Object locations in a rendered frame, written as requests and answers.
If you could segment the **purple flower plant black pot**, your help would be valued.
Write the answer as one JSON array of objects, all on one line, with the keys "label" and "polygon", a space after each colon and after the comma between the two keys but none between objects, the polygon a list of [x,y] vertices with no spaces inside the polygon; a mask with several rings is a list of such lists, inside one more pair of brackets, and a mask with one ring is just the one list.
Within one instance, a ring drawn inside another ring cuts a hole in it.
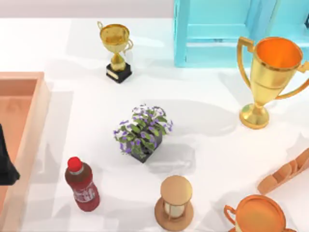
[{"label": "purple flower plant black pot", "polygon": [[144,163],[162,143],[163,136],[172,131],[172,127],[173,122],[167,119],[163,108],[141,104],[132,109],[130,120],[119,123],[113,136],[119,142],[122,154]]}]

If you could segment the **small gold trophy black base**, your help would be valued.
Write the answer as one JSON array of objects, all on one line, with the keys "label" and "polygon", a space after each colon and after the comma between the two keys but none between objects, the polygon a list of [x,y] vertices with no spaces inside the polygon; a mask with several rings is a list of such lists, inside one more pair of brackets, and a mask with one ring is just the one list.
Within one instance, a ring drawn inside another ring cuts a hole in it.
[{"label": "small gold trophy black base", "polygon": [[117,83],[124,82],[131,74],[131,66],[120,53],[133,48],[128,28],[121,24],[103,25],[97,22],[99,35],[104,47],[113,53],[110,63],[106,66],[106,75]]}]

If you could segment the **wooden hourglass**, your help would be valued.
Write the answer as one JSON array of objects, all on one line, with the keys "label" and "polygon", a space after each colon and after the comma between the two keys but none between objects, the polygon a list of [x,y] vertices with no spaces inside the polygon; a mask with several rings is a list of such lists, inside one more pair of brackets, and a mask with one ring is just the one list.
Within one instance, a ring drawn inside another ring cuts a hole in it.
[{"label": "wooden hourglass", "polygon": [[162,182],[160,193],[161,197],[154,207],[157,223],[167,231],[183,231],[194,216],[191,183],[183,176],[172,175]]}]

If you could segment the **light blue rack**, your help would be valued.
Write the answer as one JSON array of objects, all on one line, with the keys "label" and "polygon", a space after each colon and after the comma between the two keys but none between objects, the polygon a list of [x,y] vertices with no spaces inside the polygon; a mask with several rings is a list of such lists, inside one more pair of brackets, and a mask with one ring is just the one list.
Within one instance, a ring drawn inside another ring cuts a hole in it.
[{"label": "light blue rack", "polygon": [[309,0],[174,0],[174,64],[235,68],[239,37],[280,36],[309,61]]}]

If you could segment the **red bottle with red cap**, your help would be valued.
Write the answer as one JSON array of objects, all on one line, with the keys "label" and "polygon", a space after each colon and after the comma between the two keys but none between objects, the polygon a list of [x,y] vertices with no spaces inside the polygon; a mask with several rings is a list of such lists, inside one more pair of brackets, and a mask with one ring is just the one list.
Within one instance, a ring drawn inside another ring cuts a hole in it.
[{"label": "red bottle with red cap", "polygon": [[93,182],[91,167],[78,157],[69,158],[67,164],[65,179],[73,191],[78,207],[85,212],[95,210],[99,206],[100,196]]}]

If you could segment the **large gold trophy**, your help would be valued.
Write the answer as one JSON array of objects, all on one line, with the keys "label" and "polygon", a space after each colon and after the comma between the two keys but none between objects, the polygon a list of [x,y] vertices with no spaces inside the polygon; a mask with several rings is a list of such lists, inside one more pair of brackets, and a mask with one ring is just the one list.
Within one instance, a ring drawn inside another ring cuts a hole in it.
[{"label": "large gold trophy", "polygon": [[[246,75],[242,49],[247,47],[253,54],[251,74]],[[245,105],[239,113],[242,124],[251,129],[264,128],[269,123],[265,104],[272,100],[286,99],[309,86],[309,79],[300,87],[286,94],[281,92],[296,72],[309,71],[309,62],[302,62],[303,52],[289,39],[266,37],[255,44],[252,40],[239,37],[237,44],[237,63],[240,74],[252,92],[254,102]]]}]

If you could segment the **shallow salmon-coloured box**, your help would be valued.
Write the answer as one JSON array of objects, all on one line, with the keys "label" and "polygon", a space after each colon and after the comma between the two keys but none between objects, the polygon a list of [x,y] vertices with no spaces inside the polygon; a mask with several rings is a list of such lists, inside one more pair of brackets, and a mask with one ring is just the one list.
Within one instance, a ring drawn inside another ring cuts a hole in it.
[{"label": "shallow salmon-coloured box", "polygon": [[0,187],[0,232],[19,232],[50,101],[43,72],[0,72],[0,123],[20,179]]}]

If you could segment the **copper trophy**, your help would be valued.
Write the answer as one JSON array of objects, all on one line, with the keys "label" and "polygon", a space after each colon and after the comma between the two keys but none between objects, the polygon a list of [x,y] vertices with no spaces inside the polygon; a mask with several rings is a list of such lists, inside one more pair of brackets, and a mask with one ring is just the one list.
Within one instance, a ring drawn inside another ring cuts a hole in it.
[{"label": "copper trophy", "polygon": [[224,206],[224,215],[234,225],[228,232],[297,232],[286,227],[281,207],[263,195],[249,195],[237,208]]}]

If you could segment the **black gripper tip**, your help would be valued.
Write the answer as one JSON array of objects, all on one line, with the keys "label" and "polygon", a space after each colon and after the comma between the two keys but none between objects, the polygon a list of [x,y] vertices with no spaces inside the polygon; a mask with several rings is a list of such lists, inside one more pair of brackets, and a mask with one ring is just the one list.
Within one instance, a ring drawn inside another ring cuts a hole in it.
[{"label": "black gripper tip", "polygon": [[19,178],[20,174],[9,157],[2,125],[0,124],[0,186],[12,186]]}]

